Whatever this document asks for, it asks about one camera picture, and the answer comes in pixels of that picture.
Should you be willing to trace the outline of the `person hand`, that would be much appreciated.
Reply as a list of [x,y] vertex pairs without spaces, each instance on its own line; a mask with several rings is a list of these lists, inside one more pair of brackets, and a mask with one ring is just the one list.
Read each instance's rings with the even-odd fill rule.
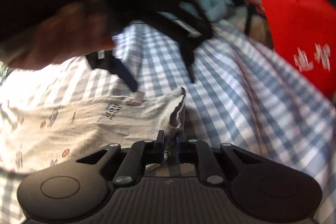
[[86,15],[82,3],[71,3],[38,25],[29,37],[30,46],[5,64],[14,69],[39,70],[72,57],[111,50],[114,41],[105,28],[106,16],[102,12]]

